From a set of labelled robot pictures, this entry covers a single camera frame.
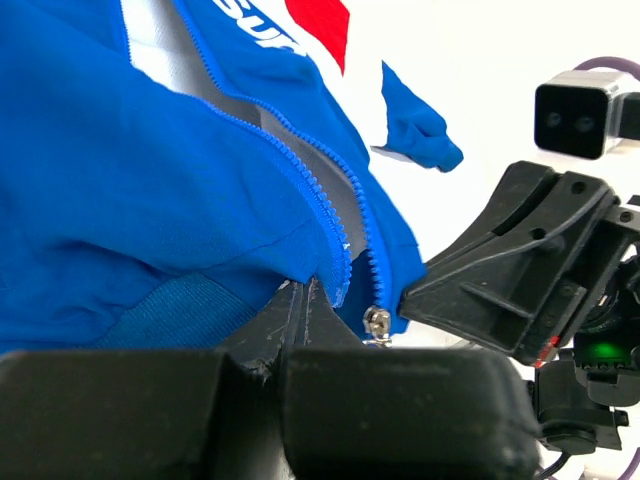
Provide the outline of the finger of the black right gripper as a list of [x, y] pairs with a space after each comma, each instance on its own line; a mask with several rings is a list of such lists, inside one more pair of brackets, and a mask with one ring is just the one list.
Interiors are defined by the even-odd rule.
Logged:
[[510, 165], [476, 220], [408, 287], [401, 316], [499, 351], [524, 365], [566, 342], [620, 258], [602, 179]]

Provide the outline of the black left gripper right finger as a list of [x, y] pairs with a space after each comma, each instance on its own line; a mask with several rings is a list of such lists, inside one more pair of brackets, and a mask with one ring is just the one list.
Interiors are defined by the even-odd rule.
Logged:
[[527, 389], [487, 350], [364, 346], [317, 281], [283, 350], [281, 432], [299, 479], [530, 479], [539, 463]]

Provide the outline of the silver metal zipper slider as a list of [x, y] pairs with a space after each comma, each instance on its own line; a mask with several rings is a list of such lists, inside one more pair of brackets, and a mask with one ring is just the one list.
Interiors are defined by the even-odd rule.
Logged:
[[363, 316], [366, 338], [363, 343], [368, 346], [389, 348], [391, 346], [391, 314], [383, 308], [372, 305]]

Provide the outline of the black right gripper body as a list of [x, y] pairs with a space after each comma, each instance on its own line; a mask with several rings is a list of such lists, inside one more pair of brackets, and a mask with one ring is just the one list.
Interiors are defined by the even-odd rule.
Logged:
[[541, 312], [529, 384], [544, 447], [618, 450], [639, 402], [639, 213], [614, 199]]

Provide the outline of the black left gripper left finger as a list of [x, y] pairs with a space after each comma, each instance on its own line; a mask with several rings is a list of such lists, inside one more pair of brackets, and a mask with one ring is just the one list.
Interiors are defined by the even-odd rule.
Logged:
[[215, 350], [20, 352], [1, 361], [5, 479], [286, 479], [278, 356], [305, 290]]

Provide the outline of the blue red white hooded jacket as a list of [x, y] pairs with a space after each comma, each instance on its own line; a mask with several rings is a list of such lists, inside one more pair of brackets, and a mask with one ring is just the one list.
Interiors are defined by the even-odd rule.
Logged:
[[1, 5], [1, 349], [206, 348], [286, 281], [405, 331], [417, 241], [369, 162], [445, 120], [349, 1]]

